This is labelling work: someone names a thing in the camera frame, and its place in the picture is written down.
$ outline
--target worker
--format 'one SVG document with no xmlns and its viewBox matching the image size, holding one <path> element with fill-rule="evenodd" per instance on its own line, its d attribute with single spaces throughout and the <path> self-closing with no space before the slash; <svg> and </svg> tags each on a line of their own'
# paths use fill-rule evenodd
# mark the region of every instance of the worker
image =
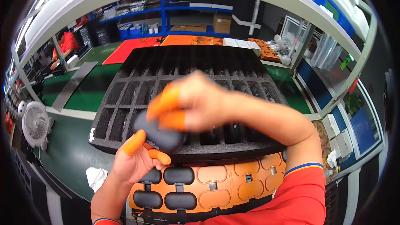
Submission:
<svg viewBox="0 0 400 225">
<path fill-rule="evenodd" d="M 74 49 L 79 48 L 77 42 L 75 40 L 74 35 L 71 32 L 68 32 L 67 28 L 62 29 L 57 34 L 58 40 L 58 47 L 60 47 L 62 56 L 66 58 Z M 50 69 L 53 71 L 57 64 L 60 62 L 60 58 L 58 58 L 56 49 L 53 50 L 53 57 L 52 57 L 53 64 L 51 65 Z"/>
<path fill-rule="evenodd" d="M 274 198 L 245 213 L 220 215 L 190 224 L 323 224 L 325 177 L 319 135 L 306 116 L 273 102 L 227 91 L 196 71 L 167 85 L 148 106 L 147 120 L 160 129 L 203 132 L 226 122 L 242 122 L 287 145 L 282 184 Z M 139 130 L 115 155 L 113 168 L 91 203 L 96 225 L 119 224 L 133 186 L 153 167 L 161 170 L 169 156 L 147 143 Z"/>
</svg>

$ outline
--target white fan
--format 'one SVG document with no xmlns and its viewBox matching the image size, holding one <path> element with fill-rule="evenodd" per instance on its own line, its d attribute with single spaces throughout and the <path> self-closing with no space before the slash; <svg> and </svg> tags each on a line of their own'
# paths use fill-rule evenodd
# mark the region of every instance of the white fan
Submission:
<svg viewBox="0 0 400 225">
<path fill-rule="evenodd" d="M 32 101 L 26 103 L 21 101 L 18 106 L 18 115 L 23 118 L 23 133 L 29 145 L 47 149 L 47 134 L 51 132 L 54 124 L 53 118 L 49 118 L 46 107 L 41 102 Z"/>
</svg>

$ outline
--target red polo shirt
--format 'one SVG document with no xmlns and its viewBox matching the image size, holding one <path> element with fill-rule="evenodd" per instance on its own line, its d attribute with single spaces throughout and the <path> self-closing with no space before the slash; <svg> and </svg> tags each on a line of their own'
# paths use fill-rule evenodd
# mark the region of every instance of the red polo shirt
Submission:
<svg viewBox="0 0 400 225">
<path fill-rule="evenodd" d="M 75 37 L 71 32 L 64 32 L 64 43 L 59 47 L 62 53 L 66 52 L 67 50 L 73 51 L 76 48 L 79 48 L 75 40 Z M 53 55 L 56 55 L 56 57 L 58 57 L 56 49 L 53 50 Z"/>
<path fill-rule="evenodd" d="M 246 213 L 220 215 L 191 225 L 219 224 L 311 224 L 325 221 L 325 177 L 319 163 L 297 166 L 284 176 L 272 201 Z M 99 219 L 95 225 L 118 224 L 109 219 Z"/>
</svg>

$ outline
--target ceiling light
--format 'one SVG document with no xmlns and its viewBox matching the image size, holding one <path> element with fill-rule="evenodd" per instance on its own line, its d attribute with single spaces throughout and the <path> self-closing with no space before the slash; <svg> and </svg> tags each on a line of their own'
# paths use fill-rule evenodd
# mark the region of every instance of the ceiling light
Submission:
<svg viewBox="0 0 400 225">
<path fill-rule="evenodd" d="M 20 47 L 20 44 L 21 44 L 21 41 L 22 41 L 22 38 L 24 37 L 24 35 L 25 35 L 26 31 L 27 31 L 27 28 L 29 27 L 30 23 L 32 22 L 32 19 L 33 19 L 33 17 L 30 17 L 26 21 L 26 24 L 24 25 L 24 28 L 23 28 L 23 30 L 21 32 L 21 35 L 18 38 L 17 45 L 15 46 L 15 51 L 18 51 L 18 48 Z"/>
<path fill-rule="evenodd" d="M 35 7 L 35 10 L 37 10 L 39 7 L 41 7 L 43 3 L 44 3 L 44 0 L 39 0 L 38 4 Z"/>
</svg>

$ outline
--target white cloth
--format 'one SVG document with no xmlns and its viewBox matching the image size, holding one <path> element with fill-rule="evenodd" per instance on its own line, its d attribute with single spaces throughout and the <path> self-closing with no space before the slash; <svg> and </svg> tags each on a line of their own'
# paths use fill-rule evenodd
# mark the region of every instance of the white cloth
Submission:
<svg viewBox="0 0 400 225">
<path fill-rule="evenodd" d="M 329 155 L 326 162 L 329 164 L 331 168 L 336 168 L 336 150 L 333 150 Z"/>
<path fill-rule="evenodd" d="M 88 178 L 88 183 L 89 187 L 93 189 L 93 191 L 96 193 L 96 191 L 103 185 L 104 180 L 107 177 L 107 170 L 105 169 L 96 169 L 93 167 L 90 167 L 86 170 L 86 177 Z"/>
</svg>

